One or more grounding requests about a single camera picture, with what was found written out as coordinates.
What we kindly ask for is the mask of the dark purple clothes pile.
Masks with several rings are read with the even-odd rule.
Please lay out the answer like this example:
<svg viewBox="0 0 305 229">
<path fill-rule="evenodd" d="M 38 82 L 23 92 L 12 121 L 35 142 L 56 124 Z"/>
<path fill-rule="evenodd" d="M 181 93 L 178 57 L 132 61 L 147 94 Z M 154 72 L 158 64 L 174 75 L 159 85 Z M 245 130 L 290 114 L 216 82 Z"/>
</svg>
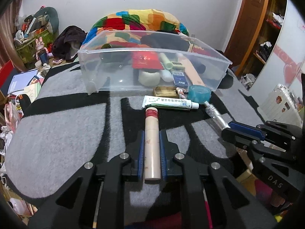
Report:
<svg viewBox="0 0 305 229">
<path fill-rule="evenodd" d="M 81 28 L 75 25 L 68 26 L 53 42 L 53 56 L 66 62 L 74 61 L 86 35 L 87 33 Z"/>
</svg>

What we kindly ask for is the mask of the white tape roll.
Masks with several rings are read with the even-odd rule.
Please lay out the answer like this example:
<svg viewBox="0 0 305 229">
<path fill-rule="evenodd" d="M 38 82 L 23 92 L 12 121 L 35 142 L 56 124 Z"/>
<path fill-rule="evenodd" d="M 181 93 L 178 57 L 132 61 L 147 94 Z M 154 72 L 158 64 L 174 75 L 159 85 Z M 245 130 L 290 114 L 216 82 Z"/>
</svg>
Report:
<svg viewBox="0 0 305 229">
<path fill-rule="evenodd" d="M 160 73 L 159 72 L 147 72 L 139 70 L 138 81 L 140 84 L 146 87 L 155 87 L 160 83 Z"/>
</svg>

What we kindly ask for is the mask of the mint green bottle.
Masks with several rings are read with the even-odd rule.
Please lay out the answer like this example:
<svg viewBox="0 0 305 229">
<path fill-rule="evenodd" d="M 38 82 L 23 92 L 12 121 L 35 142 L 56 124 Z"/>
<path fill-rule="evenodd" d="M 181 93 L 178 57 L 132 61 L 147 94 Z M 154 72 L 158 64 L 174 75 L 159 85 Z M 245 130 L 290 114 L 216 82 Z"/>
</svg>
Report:
<svg viewBox="0 0 305 229">
<path fill-rule="evenodd" d="M 173 81 L 173 76 L 171 74 L 171 72 L 169 70 L 160 70 L 160 77 L 163 81 L 165 81 L 166 83 L 172 82 Z"/>
</svg>

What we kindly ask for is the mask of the beige tube red cap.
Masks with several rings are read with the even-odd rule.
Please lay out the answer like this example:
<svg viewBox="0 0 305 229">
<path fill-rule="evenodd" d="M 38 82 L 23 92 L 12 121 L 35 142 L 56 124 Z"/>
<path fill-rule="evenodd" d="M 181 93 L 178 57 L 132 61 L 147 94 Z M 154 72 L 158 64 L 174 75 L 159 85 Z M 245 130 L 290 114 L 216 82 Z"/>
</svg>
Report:
<svg viewBox="0 0 305 229">
<path fill-rule="evenodd" d="M 144 180 L 161 179 L 160 139 L 158 110 L 150 107 L 145 110 L 144 139 Z"/>
</svg>

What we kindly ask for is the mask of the red tea packet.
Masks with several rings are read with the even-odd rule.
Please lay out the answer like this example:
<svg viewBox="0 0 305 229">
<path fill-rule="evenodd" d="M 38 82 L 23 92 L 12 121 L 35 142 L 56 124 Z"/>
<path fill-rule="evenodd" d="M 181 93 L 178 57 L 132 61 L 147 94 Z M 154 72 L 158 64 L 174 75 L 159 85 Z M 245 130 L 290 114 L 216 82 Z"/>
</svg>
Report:
<svg viewBox="0 0 305 229">
<path fill-rule="evenodd" d="M 163 65 L 155 52 L 133 52 L 132 53 L 133 69 L 151 69 L 163 70 Z"/>
</svg>

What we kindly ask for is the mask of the large beige cream tube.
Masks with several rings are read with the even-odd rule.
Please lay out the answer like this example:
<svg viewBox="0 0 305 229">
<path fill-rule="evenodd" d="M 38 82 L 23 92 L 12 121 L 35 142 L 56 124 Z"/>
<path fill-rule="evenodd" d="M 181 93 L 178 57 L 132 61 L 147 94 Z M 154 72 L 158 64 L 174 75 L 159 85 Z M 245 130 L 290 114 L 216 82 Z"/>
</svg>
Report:
<svg viewBox="0 0 305 229">
<path fill-rule="evenodd" d="M 181 63 L 185 68 L 187 77 L 190 79 L 193 85 L 205 86 L 204 82 L 202 81 L 190 60 L 188 60 L 186 57 L 183 57 Z"/>
</svg>

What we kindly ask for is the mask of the pale green tube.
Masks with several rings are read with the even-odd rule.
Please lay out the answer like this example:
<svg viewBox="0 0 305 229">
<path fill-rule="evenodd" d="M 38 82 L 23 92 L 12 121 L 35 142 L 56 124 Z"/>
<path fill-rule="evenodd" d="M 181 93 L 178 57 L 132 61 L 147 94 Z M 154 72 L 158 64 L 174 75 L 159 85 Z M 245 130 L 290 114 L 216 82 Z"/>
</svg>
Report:
<svg viewBox="0 0 305 229">
<path fill-rule="evenodd" d="M 173 68 L 173 63 L 164 53 L 159 53 L 159 59 L 166 70 L 171 70 Z"/>
</svg>

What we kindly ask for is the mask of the white ointment tube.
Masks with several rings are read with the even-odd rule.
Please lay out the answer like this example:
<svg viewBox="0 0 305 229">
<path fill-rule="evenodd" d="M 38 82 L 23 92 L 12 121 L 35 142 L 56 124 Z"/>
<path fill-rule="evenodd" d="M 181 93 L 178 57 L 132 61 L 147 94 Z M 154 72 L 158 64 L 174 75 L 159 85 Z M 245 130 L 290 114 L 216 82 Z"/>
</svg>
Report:
<svg viewBox="0 0 305 229">
<path fill-rule="evenodd" d="M 144 96 L 142 108 L 164 108 L 177 110 L 197 110 L 199 104 L 188 99 L 175 99 L 167 97 Z"/>
</svg>

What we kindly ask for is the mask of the grey neck pillow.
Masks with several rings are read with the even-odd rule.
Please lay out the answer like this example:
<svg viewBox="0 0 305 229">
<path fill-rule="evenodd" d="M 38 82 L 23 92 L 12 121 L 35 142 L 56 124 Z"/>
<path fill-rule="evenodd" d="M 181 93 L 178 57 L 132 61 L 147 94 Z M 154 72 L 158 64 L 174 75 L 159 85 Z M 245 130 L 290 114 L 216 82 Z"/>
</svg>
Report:
<svg viewBox="0 0 305 229">
<path fill-rule="evenodd" d="M 39 25 L 45 27 L 49 33 L 55 34 L 58 31 L 59 19 L 56 9 L 53 7 L 43 7 L 39 9 L 33 17 Z"/>
</svg>

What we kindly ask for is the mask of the white pen device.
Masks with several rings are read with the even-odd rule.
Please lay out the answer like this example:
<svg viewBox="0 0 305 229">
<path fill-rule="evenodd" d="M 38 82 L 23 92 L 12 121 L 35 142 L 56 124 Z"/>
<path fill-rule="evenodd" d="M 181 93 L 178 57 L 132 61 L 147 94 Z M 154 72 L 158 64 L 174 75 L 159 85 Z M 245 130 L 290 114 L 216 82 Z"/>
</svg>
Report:
<svg viewBox="0 0 305 229">
<path fill-rule="evenodd" d="M 213 119 L 214 123 L 221 129 L 230 128 L 229 124 L 222 118 L 220 112 L 215 106 L 208 101 L 204 102 L 205 112 L 210 118 Z"/>
</svg>

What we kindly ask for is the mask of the green spray bottle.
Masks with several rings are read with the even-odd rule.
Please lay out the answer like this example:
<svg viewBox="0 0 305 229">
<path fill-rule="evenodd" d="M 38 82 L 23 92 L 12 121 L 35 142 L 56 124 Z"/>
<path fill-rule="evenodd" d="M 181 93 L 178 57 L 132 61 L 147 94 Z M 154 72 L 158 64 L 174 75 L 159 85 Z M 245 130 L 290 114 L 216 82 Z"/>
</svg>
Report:
<svg viewBox="0 0 305 229">
<path fill-rule="evenodd" d="M 125 48 L 124 46 L 120 46 L 118 44 L 104 44 L 101 49 L 120 49 Z M 99 54 L 100 59 L 103 63 L 123 63 L 130 60 L 130 52 L 121 52 L 121 51 L 113 51 L 113 52 L 102 52 Z"/>
</svg>

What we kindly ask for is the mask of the green mahjong tile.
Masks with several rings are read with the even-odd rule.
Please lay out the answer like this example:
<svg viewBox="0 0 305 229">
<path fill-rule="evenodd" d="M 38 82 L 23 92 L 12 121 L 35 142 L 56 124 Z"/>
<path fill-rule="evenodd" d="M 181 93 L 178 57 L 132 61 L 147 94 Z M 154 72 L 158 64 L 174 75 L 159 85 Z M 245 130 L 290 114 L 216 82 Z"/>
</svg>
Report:
<svg viewBox="0 0 305 229">
<path fill-rule="evenodd" d="M 180 62 L 173 61 L 172 65 L 173 65 L 172 69 L 179 70 L 179 71 L 184 71 L 185 70 L 184 65 Z"/>
</svg>

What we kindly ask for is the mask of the blue staples box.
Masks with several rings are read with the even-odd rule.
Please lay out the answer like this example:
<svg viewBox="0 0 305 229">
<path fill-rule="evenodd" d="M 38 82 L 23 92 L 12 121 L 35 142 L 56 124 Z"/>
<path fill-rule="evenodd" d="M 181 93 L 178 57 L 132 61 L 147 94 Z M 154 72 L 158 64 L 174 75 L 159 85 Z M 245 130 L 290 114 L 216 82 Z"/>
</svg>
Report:
<svg viewBox="0 0 305 229">
<path fill-rule="evenodd" d="M 183 72 L 173 70 L 171 73 L 172 73 L 173 83 L 174 83 L 175 87 L 180 87 L 180 88 L 184 88 L 184 89 L 188 88 L 188 86 L 189 86 L 188 81 Z"/>
</svg>

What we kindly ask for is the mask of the teal tape roll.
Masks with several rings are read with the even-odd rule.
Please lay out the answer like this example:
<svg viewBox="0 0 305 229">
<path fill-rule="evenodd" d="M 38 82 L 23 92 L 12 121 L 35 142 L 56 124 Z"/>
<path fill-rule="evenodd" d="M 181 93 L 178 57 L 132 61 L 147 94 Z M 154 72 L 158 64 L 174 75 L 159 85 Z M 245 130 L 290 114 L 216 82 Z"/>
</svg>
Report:
<svg viewBox="0 0 305 229">
<path fill-rule="evenodd" d="M 204 104 L 209 102 L 211 98 L 211 90 L 202 85 L 191 85 L 188 88 L 188 99 L 192 102 Z"/>
</svg>

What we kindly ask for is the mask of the purple spray bottle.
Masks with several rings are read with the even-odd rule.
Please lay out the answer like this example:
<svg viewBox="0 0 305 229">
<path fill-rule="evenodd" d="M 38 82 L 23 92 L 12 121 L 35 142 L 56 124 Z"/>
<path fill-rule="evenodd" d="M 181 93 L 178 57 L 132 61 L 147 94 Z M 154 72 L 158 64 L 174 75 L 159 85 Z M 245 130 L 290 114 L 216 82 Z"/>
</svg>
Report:
<svg viewBox="0 0 305 229">
<path fill-rule="evenodd" d="M 203 74 L 205 72 L 206 66 L 202 64 L 199 60 L 192 60 L 191 62 L 198 74 Z"/>
</svg>

